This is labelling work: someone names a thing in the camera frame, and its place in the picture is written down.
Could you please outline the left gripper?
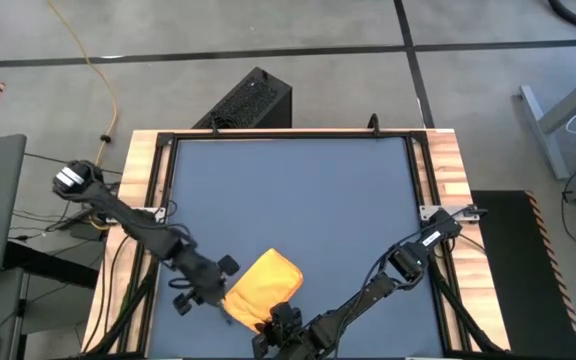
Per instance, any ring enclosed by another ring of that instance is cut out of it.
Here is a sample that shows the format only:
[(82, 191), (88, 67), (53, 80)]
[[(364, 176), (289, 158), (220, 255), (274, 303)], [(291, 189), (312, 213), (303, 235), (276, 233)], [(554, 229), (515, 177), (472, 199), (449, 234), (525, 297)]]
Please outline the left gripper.
[(189, 280), (194, 292), (179, 294), (173, 300), (173, 306), (181, 315), (186, 315), (193, 305), (210, 305), (219, 310), (227, 324), (232, 323), (231, 316), (224, 307), (227, 280), (240, 269), (239, 263), (230, 255), (224, 255), (217, 264), (196, 251), (187, 251), (182, 255), (182, 272)]

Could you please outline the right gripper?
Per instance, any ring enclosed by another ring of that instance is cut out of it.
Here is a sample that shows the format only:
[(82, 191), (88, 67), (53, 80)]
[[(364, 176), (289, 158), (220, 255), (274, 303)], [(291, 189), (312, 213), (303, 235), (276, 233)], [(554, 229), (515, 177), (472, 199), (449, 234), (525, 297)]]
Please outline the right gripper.
[[(276, 333), (277, 354), (273, 360), (324, 360), (328, 348), (314, 335), (314, 326), (323, 318), (317, 315), (302, 326), (301, 310), (288, 302), (280, 302), (272, 308), (272, 324)], [(272, 335), (258, 334), (252, 339), (254, 358), (264, 358), (274, 345)]]

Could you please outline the yellow towel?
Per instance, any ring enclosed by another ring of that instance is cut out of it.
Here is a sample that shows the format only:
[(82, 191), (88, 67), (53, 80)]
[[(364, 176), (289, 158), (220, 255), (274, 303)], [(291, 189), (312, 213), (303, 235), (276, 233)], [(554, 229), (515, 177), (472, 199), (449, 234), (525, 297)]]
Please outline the yellow towel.
[(303, 283), (301, 270), (274, 248), (263, 253), (227, 292), (224, 310), (256, 334), (271, 308), (288, 302)]

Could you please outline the silver mounting plate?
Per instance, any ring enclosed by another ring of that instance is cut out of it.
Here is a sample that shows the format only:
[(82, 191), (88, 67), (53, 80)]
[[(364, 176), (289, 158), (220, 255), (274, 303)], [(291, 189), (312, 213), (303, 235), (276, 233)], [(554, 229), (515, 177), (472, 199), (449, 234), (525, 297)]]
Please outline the silver mounting plate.
[[(136, 210), (151, 214), (157, 222), (162, 222), (166, 216), (166, 209), (162, 207), (136, 207)], [(107, 224), (117, 224), (118, 220), (112, 217), (107, 217), (105, 222)]]
[(487, 213), (485, 209), (474, 204), (469, 205), (424, 205), (419, 207), (419, 216), (422, 220), (429, 220), (435, 213), (444, 210), (458, 222), (478, 222)]

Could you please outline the wooden table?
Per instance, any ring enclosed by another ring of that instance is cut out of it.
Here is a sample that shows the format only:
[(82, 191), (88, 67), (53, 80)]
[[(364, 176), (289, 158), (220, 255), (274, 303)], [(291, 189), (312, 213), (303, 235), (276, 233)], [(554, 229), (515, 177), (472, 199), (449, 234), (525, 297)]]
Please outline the wooden table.
[[(413, 151), (415, 165), (422, 175), (421, 193), (425, 201), (441, 205), (463, 205), (472, 200), (455, 131), (452, 129), (406, 129), (417, 137)], [(136, 130), (132, 134), (119, 187), (120, 199), (141, 206), (149, 194), (156, 201), (163, 199), (164, 177), (172, 158), (172, 146), (157, 145), (165, 130)], [(486, 335), (504, 349), (510, 347), (497, 291), (494, 288), (484, 237), (478, 224), (466, 224), (459, 237), (452, 259), (441, 261), (440, 270), (448, 274), (452, 266), (456, 279), (453, 285), (463, 305)], [(104, 269), (98, 276), (85, 335), (83, 351), (92, 349), (105, 334), (104, 327), (118, 318), (120, 301), (128, 291), (133, 275), (145, 277), (148, 255), (138, 253), (138, 245), (125, 238), (124, 231), (113, 227), (104, 255)]]

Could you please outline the blue-grey table mat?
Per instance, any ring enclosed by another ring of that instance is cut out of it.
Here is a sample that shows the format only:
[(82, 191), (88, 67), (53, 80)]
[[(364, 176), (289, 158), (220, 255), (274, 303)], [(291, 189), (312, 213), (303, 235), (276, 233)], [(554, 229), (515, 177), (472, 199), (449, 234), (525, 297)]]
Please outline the blue-grey table mat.
[[(304, 280), (289, 300), (307, 323), (338, 308), (361, 287), (392, 244), (417, 231), (418, 205), (401, 138), (182, 141), (171, 198), (173, 223), (186, 225), (198, 252), (230, 255), (234, 284), (268, 249)], [(219, 309), (184, 316), (173, 307), (177, 276), (162, 267), (148, 349), (150, 359), (252, 358), (254, 334)], [(429, 279), (396, 291), (353, 322), (339, 358), (441, 356)]]

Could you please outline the black perforated computer tower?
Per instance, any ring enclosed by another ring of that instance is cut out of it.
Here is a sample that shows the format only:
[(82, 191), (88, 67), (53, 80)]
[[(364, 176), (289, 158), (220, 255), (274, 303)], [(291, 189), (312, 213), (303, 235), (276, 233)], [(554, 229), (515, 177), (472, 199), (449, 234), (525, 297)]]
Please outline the black perforated computer tower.
[(211, 129), (212, 117), (218, 130), (291, 128), (292, 90), (279, 78), (255, 67), (193, 129)]

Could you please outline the large hazard-striped black floor mat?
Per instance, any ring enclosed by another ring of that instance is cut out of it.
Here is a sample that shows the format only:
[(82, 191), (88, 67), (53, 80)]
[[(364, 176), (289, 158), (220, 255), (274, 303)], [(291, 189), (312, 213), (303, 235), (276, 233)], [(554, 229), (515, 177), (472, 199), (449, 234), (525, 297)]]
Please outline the large hazard-striped black floor mat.
[(576, 360), (576, 312), (533, 194), (474, 190), (475, 205), (510, 350)]

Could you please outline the grey metal desk leg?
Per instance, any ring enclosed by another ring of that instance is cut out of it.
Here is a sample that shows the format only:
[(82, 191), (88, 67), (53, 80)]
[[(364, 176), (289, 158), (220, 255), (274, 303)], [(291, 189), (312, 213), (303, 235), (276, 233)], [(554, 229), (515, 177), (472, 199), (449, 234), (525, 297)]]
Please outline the grey metal desk leg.
[(557, 180), (569, 178), (555, 132), (576, 115), (576, 88), (547, 111), (541, 108), (530, 86), (521, 85), (519, 97), (533, 136), (546, 156), (554, 177)]

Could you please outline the black table frame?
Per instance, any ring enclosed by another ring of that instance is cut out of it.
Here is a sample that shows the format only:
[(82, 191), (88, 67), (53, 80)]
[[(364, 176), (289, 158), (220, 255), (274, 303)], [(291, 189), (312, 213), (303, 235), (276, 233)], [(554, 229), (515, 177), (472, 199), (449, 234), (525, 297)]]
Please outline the black table frame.
[[(214, 137), (212, 135), (212, 132), (206, 129), (203, 130), (180, 130), (180, 131), (175, 131), (175, 130), (165, 130), (167, 133), (163, 136), (161, 136), (158, 141), (157, 141), (157, 145), (158, 146), (162, 146), (164, 144), (169, 144), (172, 146), (172, 152), (173, 152), (173, 139), (175, 136), (180, 136), (182, 139), (184, 140), (217, 140), (217, 141), (226, 141), (226, 140), (268, 140), (268, 139), (323, 139), (326, 137), (330, 137), (330, 138), (350, 138), (350, 137), (357, 137), (357, 138), (362, 138), (362, 137), (367, 137), (370, 138), (372, 137), (372, 130), (370, 129), (352, 129), (352, 128), (337, 128), (337, 129), (333, 129), (333, 128), (322, 128), (322, 129), (316, 129), (316, 128), (310, 128), (310, 129), (226, 129), (226, 130), (221, 130), (219, 131), (219, 135), (217, 137)], [(417, 139), (417, 137), (415, 135), (412, 135), (410, 133), (408, 133), (408, 135), (412, 136), (414, 140)], [(415, 165), (415, 161), (417, 159), (417, 156), (415, 155), (415, 160), (413, 162), (413, 165), (417, 171), (417, 173), (419, 175), (420, 172), (417, 170), (417, 167)], [(154, 195), (153, 194), (149, 194), (147, 196), (147, 202), (141, 206), (150, 206), (154, 203), (160, 204), (162, 202), (164, 202), (165, 197), (167, 195), (167, 191), (168, 191), (168, 186), (167, 186), (167, 179), (168, 177), (171, 176), (173, 171), (173, 165), (172, 165), (172, 158), (170, 160), (170, 163), (168, 164), (168, 168), (165, 172), (165, 177), (164, 177), (164, 191), (163, 191), (163, 199), (160, 201), (156, 201), (154, 199)], [(419, 182), (419, 189), (420, 189), (420, 193), (421, 193), (421, 180)], [(150, 263), (152, 262), (152, 257), (146, 253), (146, 251), (143, 249), (143, 247), (141, 245), (138, 245), (138, 253), (140, 255), (148, 255), (150, 257), (150, 260), (147, 262), (147, 269), (146, 269), (146, 274), (145, 277), (147, 276), (147, 272), (148, 272), (148, 267), (150, 265)], [(454, 268), (452, 266), (450, 266), (448, 268), (448, 274), (446, 275), (449, 278), (449, 283), (450, 285), (453, 287), (453, 290), (455, 291), (456, 295), (458, 297), (459, 294), (456, 292), (456, 288), (453, 285), (453, 281), (456, 279), (455, 277), (455, 273), (454, 273)], [(120, 312), (123, 308), (123, 306), (125, 306), (129, 300), (132, 298), (132, 296), (135, 294), (137, 287), (141, 284), (141, 282), (143, 281), (139, 280), (137, 278), (136, 275), (133, 275), (131, 277), (131, 280), (129, 282), (129, 286), (128, 286), (128, 291), (125, 294), (125, 297), (123, 298), (123, 300), (120, 301), (121, 307), (120, 307)], [(110, 326), (106, 325), (104, 327), (105, 330), (105, 334), (103, 335), (103, 337), (109, 333), (110, 331)]]

